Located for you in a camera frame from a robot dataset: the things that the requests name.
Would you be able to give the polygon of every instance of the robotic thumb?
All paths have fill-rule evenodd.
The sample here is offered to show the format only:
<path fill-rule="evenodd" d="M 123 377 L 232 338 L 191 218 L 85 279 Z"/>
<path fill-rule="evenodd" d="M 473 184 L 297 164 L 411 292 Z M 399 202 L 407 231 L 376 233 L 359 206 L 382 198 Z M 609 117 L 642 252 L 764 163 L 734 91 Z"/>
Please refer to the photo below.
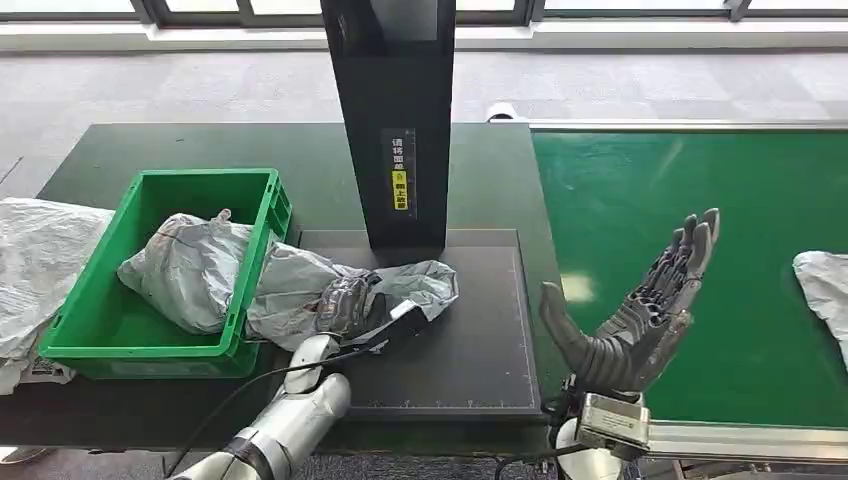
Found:
<path fill-rule="evenodd" d="M 579 370 L 593 343 L 574 323 L 566 308 L 565 297 L 559 286 L 542 282 L 542 302 L 539 307 L 542 322 L 568 366 L 572 370 Z"/>

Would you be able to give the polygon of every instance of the yellow warning label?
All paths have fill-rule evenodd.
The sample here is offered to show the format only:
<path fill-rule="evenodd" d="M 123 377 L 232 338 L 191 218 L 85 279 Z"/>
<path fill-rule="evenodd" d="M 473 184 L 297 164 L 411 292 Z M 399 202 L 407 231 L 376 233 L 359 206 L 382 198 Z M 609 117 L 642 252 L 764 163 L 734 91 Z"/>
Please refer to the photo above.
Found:
<path fill-rule="evenodd" d="M 406 191 L 406 170 L 392 170 L 392 197 L 395 210 L 409 210 Z"/>

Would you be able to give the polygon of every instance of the humanoid robot hand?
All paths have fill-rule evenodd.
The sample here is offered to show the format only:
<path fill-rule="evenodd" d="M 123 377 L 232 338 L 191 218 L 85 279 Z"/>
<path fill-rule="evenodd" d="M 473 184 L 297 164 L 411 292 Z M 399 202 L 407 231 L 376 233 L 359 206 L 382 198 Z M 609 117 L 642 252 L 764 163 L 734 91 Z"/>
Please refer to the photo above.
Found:
<path fill-rule="evenodd" d="M 662 373 L 692 324 L 689 306 L 718 240 L 719 212 L 688 216 L 645 278 L 588 336 L 557 285 L 543 283 L 541 316 L 578 381 L 594 390 L 641 393 Z"/>

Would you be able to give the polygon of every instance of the black pole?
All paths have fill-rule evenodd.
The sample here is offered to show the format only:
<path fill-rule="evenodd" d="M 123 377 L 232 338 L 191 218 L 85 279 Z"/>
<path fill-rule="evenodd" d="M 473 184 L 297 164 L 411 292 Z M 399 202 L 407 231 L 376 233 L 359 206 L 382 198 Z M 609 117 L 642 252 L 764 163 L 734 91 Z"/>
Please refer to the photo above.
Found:
<path fill-rule="evenodd" d="M 455 0 L 321 0 L 372 249 L 442 249 Z"/>

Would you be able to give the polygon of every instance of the green conveyor belt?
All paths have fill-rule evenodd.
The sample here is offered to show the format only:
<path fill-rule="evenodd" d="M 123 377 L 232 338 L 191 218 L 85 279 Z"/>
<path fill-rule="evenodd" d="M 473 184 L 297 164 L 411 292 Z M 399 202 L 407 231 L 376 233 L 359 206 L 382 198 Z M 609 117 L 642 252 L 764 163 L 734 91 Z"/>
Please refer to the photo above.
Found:
<path fill-rule="evenodd" d="M 848 427 L 848 373 L 792 270 L 848 252 L 848 133 L 538 133 L 573 316 L 594 331 L 691 212 L 721 208 L 695 325 L 650 389 L 655 418 Z"/>

